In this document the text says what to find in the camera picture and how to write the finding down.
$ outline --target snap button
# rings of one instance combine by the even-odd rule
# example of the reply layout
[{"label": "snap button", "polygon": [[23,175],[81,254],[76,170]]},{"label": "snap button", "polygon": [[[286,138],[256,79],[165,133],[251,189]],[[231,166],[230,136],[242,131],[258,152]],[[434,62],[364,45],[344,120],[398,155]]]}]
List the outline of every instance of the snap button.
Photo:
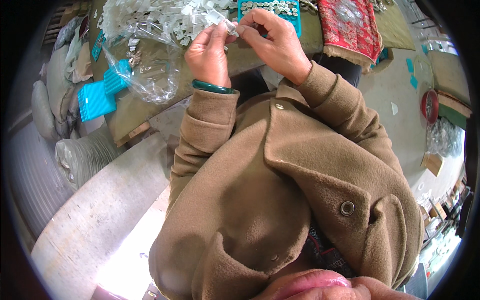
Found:
[{"label": "snap button", "polygon": [[351,201],[343,202],[342,206],[340,207],[340,212],[344,216],[349,216],[353,214],[354,210],[355,210],[355,205]]}]

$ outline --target red string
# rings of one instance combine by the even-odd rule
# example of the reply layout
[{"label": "red string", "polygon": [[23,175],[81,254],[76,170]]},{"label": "red string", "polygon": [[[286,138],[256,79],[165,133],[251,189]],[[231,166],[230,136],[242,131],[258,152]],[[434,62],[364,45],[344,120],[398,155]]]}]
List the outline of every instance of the red string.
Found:
[{"label": "red string", "polygon": [[317,248],[317,252],[320,252],[320,246],[318,245],[317,240],[309,233],[308,238],[312,240],[312,242],[315,244],[315,248]]},{"label": "red string", "polygon": [[333,249],[335,249],[335,248],[330,248],[330,249],[328,249],[328,250],[325,250],[325,251],[323,251],[322,253],[320,253],[320,255],[327,254],[327,253],[329,253],[329,252],[330,252],[331,250],[333,250]]}]

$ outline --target hand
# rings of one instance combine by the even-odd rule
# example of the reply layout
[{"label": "hand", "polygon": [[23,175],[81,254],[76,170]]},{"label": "hand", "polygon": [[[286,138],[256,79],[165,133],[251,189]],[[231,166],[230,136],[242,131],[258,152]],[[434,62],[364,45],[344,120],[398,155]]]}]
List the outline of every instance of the hand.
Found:
[{"label": "hand", "polygon": [[223,87],[232,87],[228,77],[225,44],[235,41],[236,36],[227,36],[224,22],[202,30],[185,53],[190,71],[196,80]]},{"label": "hand", "polygon": [[[265,27],[268,32],[266,38],[250,27],[254,22]],[[240,20],[237,32],[275,72],[296,85],[307,79],[312,64],[303,53],[295,28],[290,22],[265,10],[254,9]]]}]

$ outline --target red patterned fabric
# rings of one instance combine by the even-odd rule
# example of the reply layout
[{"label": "red patterned fabric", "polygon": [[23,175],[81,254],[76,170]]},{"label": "red patterned fabric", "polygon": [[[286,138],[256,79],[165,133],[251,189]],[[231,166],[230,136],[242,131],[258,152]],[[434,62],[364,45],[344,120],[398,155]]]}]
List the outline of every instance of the red patterned fabric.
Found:
[{"label": "red patterned fabric", "polygon": [[363,67],[375,64],[382,38],[369,0],[317,0],[317,4],[327,46],[324,52]]}]

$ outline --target coat sleeve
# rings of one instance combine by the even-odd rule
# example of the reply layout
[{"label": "coat sleeve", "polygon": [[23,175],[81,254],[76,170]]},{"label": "coat sleeve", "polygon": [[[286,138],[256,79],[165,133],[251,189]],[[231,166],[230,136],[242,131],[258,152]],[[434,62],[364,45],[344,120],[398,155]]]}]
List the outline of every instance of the coat sleeve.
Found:
[{"label": "coat sleeve", "polygon": [[167,213],[205,161],[230,138],[239,96],[238,91],[224,95],[195,89],[180,126]]},{"label": "coat sleeve", "polygon": [[372,153],[403,176],[392,142],[380,124],[378,113],[365,106],[361,92],[314,61],[298,91],[324,123]]}]

